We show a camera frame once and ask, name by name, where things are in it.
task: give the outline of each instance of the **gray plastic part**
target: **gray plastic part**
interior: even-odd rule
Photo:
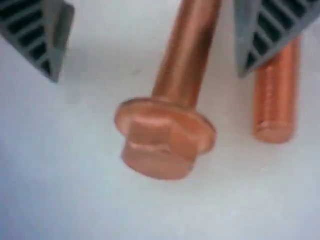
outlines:
[[[319,14],[320,0],[234,0],[239,76],[272,58]]]
[[[74,13],[74,7],[63,0],[0,0],[0,33],[57,82]]]

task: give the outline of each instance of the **bolt head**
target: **bolt head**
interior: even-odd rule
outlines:
[[[169,119],[133,121],[122,151],[124,162],[156,179],[177,180],[188,175],[198,154],[197,144]]]

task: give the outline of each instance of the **copper-plated bolt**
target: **copper-plated bolt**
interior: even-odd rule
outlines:
[[[126,136],[124,162],[157,179],[181,179],[216,131],[195,111],[221,0],[182,0],[151,97],[122,103],[115,116]]]
[[[299,55],[296,38],[257,70],[254,135],[263,142],[285,143],[294,134]]]

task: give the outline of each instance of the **threaded shank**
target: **threaded shank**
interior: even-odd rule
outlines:
[[[296,38],[257,70],[254,135],[263,142],[284,143],[294,133],[299,52]]]

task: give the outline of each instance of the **hex head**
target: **hex head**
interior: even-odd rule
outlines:
[[[124,162],[157,179],[184,178],[216,140],[215,128],[201,114],[152,98],[123,102],[114,121],[126,137]]]
[[[133,121],[122,159],[130,168],[143,175],[176,180],[188,175],[197,154],[197,145],[188,133],[171,121]]]

